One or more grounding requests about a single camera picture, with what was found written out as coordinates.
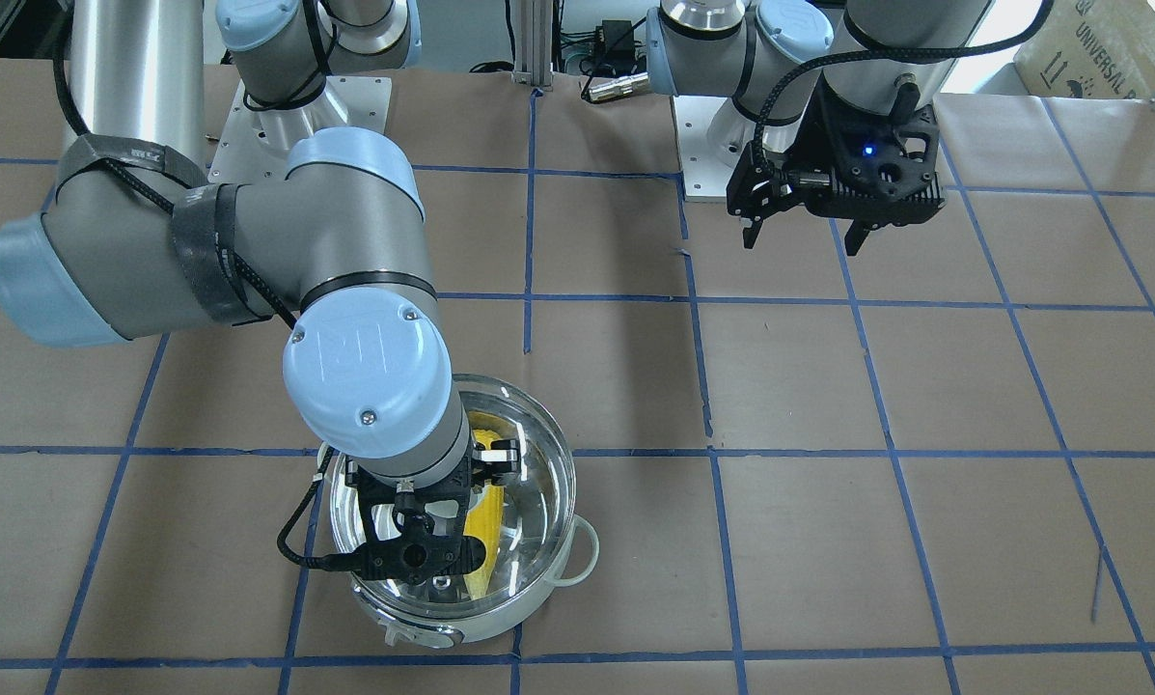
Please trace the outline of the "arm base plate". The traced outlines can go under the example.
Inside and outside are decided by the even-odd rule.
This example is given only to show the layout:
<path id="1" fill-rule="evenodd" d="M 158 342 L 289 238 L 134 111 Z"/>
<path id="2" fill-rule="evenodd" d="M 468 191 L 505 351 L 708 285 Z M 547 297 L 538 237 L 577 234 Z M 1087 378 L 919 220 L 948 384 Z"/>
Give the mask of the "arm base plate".
<path id="1" fill-rule="evenodd" d="M 723 203 L 733 167 L 753 135 L 754 124 L 731 98 L 675 97 L 675 143 L 690 201 Z"/>
<path id="2" fill-rule="evenodd" d="M 386 130 L 393 80 L 330 76 L 325 92 L 298 109 L 254 111 L 238 84 L 209 167 L 211 184 L 260 184 L 286 174 L 295 144 L 327 127 Z"/>

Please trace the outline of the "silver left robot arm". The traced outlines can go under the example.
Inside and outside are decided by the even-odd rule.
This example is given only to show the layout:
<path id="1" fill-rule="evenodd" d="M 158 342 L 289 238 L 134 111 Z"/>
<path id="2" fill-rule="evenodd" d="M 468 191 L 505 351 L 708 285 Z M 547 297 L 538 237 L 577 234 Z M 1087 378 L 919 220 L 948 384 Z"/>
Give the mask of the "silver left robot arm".
<path id="1" fill-rule="evenodd" d="M 661 1 L 644 18 L 655 94 L 718 97 L 706 144 L 723 166 L 726 210 L 753 247 L 763 221 L 802 207 L 849 221 L 858 254 L 884 226 L 925 223 L 945 203 L 933 98 L 949 58 L 921 48 L 973 40 L 988 1 Z"/>

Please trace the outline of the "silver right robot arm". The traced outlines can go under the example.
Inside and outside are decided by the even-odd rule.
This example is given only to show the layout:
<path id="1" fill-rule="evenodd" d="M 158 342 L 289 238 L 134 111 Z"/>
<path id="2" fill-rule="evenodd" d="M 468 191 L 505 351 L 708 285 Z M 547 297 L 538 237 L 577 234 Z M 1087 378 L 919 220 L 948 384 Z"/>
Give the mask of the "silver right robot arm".
<path id="1" fill-rule="evenodd" d="M 158 142 L 88 130 L 69 80 L 55 91 L 77 137 L 55 205 L 0 229 L 0 307 L 36 343 L 91 348 L 206 322 L 281 317 L 283 382 L 321 440 L 318 474 L 353 462 L 364 541 L 301 568 L 418 585 L 495 565 L 494 538 L 467 532 L 474 490 L 514 471 L 514 444 L 484 446 L 459 398 L 434 320 L 426 216 L 405 155 L 360 127 L 293 147 L 286 174 L 203 184 Z"/>

